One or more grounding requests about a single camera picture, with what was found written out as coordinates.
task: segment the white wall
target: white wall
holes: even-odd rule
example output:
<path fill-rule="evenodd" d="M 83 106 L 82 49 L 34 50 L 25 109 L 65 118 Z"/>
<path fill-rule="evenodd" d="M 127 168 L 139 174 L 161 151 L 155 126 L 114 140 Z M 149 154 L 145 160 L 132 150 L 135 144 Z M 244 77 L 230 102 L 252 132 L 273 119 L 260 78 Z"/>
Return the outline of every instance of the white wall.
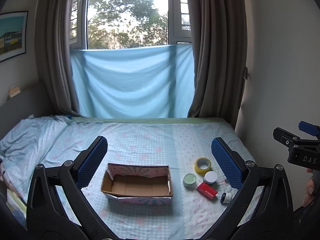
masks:
<path fill-rule="evenodd" d="M 37 0 L 7 0 L 0 13 L 29 11 L 26 32 L 26 54 L 0 62 L 0 105 L 7 100 L 12 85 L 21 89 L 38 81 L 34 53 L 34 21 Z"/>
<path fill-rule="evenodd" d="M 261 166 L 284 165 L 294 208 L 310 175 L 287 162 L 272 132 L 302 138 L 301 120 L 320 125 L 320 10 L 314 0 L 246 0 L 249 79 L 236 132 Z"/>

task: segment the brown curtain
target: brown curtain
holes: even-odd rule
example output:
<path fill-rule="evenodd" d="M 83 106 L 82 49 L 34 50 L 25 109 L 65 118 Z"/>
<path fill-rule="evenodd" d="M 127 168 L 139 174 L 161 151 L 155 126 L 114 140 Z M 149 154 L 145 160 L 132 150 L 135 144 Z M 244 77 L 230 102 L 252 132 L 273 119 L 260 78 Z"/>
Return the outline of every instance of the brown curtain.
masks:
<path fill-rule="evenodd" d="M 35 56 L 39 79 L 56 112 L 79 115 L 69 52 L 71 0 L 39 0 L 35 21 Z"/>
<path fill-rule="evenodd" d="M 221 117 L 236 126 L 246 70 L 244 0 L 188 0 L 195 95 L 188 117 Z"/>

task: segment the green foliage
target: green foliage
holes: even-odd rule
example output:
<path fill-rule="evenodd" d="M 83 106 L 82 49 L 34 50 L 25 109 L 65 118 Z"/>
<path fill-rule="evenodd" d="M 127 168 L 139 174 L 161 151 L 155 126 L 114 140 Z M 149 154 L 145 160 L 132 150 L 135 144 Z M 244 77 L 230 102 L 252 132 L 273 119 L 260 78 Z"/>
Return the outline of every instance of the green foliage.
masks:
<path fill-rule="evenodd" d="M 168 44 L 168 17 L 154 0 L 89 0 L 89 49 L 122 49 Z"/>

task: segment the picture frame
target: picture frame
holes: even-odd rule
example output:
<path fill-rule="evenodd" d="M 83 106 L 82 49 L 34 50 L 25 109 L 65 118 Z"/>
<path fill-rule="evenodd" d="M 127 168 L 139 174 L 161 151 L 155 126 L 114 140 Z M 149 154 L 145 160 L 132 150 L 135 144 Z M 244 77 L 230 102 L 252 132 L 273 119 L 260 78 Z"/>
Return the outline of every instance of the picture frame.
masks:
<path fill-rule="evenodd" d="M 0 62 L 26 53 L 28 11 L 0 14 Z"/>

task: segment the checkered bedding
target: checkered bedding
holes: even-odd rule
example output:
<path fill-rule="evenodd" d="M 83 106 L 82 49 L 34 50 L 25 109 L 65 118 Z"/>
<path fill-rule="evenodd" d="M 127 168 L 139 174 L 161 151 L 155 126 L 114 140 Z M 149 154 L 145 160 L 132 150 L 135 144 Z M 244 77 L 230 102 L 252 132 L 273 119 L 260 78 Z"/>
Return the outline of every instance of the checkered bedding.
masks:
<path fill-rule="evenodd" d="M 219 201 L 222 193 L 237 192 L 224 181 L 212 156 L 210 146 L 214 138 L 222 137 L 244 160 L 253 160 L 231 126 L 222 119 L 201 124 L 151 124 L 76 121 L 63 116 L 22 120 L 0 141 L 0 158 L 10 181 L 26 201 L 36 164 L 53 167 L 74 160 L 98 135 L 107 138 L 108 152 L 82 192 L 108 227 L 123 239 L 199 238 L 212 226 L 226 208 Z M 182 185 L 183 176 L 194 173 L 193 164 L 198 157 L 209 158 L 218 174 L 215 185 L 218 195 L 214 201 Z M 172 203 L 149 206 L 107 199 L 100 186 L 108 163 L 169 165 Z M 198 174 L 197 177 L 199 184 L 202 178 Z M 58 193 L 69 218 L 78 223 L 60 187 Z M 258 188 L 241 223 L 250 218 L 260 194 Z"/>

